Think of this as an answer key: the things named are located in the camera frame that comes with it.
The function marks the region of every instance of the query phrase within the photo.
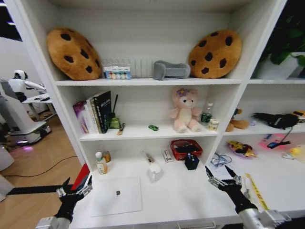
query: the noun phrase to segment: black container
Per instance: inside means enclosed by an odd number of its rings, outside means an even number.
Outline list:
[[[185,166],[187,167],[188,170],[197,169],[198,163],[199,163],[199,159],[194,154],[191,154],[191,158],[186,156],[185,162],[184,162],[184,164],[185,164]]]

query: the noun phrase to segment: wooden floor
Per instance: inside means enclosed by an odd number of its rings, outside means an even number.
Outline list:
[[[9,168],[1,171],[0,174],[3,176],[39,174],[58,161],[75,155],[58,117],[48,120],[48,124],[52,133],[33,146],[25,146],[11,151],[15,162]],[[71,177],[70,183],[72,184],[80,169],[81,165],[77,157],[73,157],[59,163],[55,168],[38,177],[7,177],[7,180],[15,187],[28,187],[60,185],[68,177]],[[60,204],[56,193],[8,196],[0,202],[0,228],[34,229],[41,218],[55,215]]]

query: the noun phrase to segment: red basket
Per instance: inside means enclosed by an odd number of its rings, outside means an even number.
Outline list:
[[[184,160],[185,157],[187,156],[187,153],[179,153],[175,150],[174,146],[178,146],[178,147],[182,147],[182,146],[186,146],[186,145],[193,145],[195,147],[197,147],[199,150],[198,151],[193,151],[191,152],[192,154],[196,155],[196,156],[200,156],[203,152],[202,148],[200,147],[200,145],[191,139],[179,139],[179,140],[175,140],[171,142],[171,149],[173,152],[174,157],[176,158],[176,160]]]

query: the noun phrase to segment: yellow tape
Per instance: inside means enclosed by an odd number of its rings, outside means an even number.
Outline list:
[[[262,207],[263,207],[265,210],[269,210],[269,208],[268,208],[266,202],[265,202],[264,199],[263,199],[263,196],[262,196],[261,193],[259,192],[259,190],[258,190],[256,184],[254,183],[254,181],[253,181],[251,175],[248,174],[248,173],[245,173],[245,175],[246,175],[247,178],[249,178],[249,179],[251,180],[251,183],[252,183],[252,187],[253,187],[253,189],[254,189],[254,192],[255,192],[257,198],[259,199],[259,202],[261,203]]]

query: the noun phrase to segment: black plush toy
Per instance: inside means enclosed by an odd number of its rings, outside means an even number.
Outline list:
[[[253,117],[266,121],[269,126],[274,128],[286,129],[298,123],[298,117],[293,114],[266,114],[254,113]]]

